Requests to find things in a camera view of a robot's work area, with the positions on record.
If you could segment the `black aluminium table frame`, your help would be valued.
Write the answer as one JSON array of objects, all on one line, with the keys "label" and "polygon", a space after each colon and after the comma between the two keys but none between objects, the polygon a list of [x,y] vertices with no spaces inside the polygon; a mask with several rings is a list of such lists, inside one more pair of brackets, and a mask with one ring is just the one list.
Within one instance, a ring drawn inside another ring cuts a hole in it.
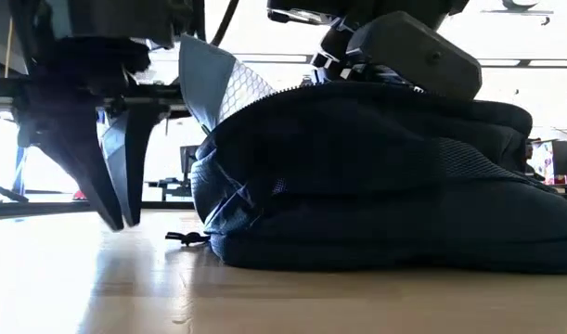
[{"label": "black aluminium table frame", "polygon": [[[94,212],[84,199],[72,200],[69,193],[29,190],[29,202],[0,200],[0,218],[36,216],[58,213]],[[192,198],[175,188],[175,184],[158,185],[146,182],[143,187],[143,210],[193,210]]]}]

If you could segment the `dark blue backpack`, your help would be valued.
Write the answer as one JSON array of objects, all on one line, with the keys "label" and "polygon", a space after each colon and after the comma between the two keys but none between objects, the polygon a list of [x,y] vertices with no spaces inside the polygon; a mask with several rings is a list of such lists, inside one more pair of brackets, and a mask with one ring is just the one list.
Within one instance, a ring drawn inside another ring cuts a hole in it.
[{"label": "dark blue backpack", "polygon": [[507,103],[380,83],[298,87],[207,135],[192,198],[232,266],[567,274],[567,199],[524,172],[532,126]]}]

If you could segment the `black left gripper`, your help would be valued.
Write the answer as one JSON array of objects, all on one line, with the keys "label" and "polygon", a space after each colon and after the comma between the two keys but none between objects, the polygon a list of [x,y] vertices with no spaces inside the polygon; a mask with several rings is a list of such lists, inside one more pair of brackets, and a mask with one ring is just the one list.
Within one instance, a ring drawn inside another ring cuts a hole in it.
[{"label": "black left gripper", "polygon": [[[151,49],[171,49],[177,37],[194,32],[194,0],[8,0],[8,5],[29,75],[95,96],[123,95],[135,83],[132,76],[150,66]],[[134,104],[112,117],[102,135],[105,160],[96,108],[89,105],[18,109],[18,144],[43,151],[76,181],[109,229],[120,231],[122,217],[129,226],[140,223],[149,137],[169,111],[166,105]]]}]

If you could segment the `clear pouch with blue zipper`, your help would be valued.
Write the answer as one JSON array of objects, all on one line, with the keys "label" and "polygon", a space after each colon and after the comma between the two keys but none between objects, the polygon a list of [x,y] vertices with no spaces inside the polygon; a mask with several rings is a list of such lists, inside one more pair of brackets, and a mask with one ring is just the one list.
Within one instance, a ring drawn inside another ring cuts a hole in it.
[{"label": "clear pouch with blue zipper", "polygon": [[185,106],[205,133],[277,91],[229,52],[189,35],[181,37],[178,67]]}]

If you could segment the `colourful patterned curtain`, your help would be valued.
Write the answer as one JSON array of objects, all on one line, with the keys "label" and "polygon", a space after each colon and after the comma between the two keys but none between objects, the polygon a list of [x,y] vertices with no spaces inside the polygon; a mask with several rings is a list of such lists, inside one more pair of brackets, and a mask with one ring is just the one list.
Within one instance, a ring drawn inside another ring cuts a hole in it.
[{"label": "colourful patterned curtain", "polygon": [[554,185],[553,140],[535,141],[533,147],[534,155],[531,165],[545,177],[544,183],[546,185]]}]

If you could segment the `person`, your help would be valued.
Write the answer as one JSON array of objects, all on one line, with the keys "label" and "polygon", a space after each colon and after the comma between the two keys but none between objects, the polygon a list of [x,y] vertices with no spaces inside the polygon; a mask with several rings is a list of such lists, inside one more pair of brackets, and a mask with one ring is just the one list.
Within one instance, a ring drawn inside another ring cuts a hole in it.
[{"label": "person", "polygon": [[526,176],[529,176],[537,181],[544,182],[545,177],[539,174],[535,168],[531,165],[532,158],[534,155],[534,147],[533,147],[534,140],[533,138],[528,138],[525,141],[525,169],[524,173]]}]

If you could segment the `blue window post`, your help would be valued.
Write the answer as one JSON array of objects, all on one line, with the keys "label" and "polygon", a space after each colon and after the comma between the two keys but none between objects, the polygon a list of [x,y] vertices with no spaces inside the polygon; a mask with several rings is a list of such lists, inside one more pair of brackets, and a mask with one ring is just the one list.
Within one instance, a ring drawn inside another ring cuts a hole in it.
[{"label": "blue window post", "polygon": [[23,170],[26,160],[27,160],[27,149],[22,147],[17,147],[15,176],[14,176],[12,190],[22,196],[25,195]]}]

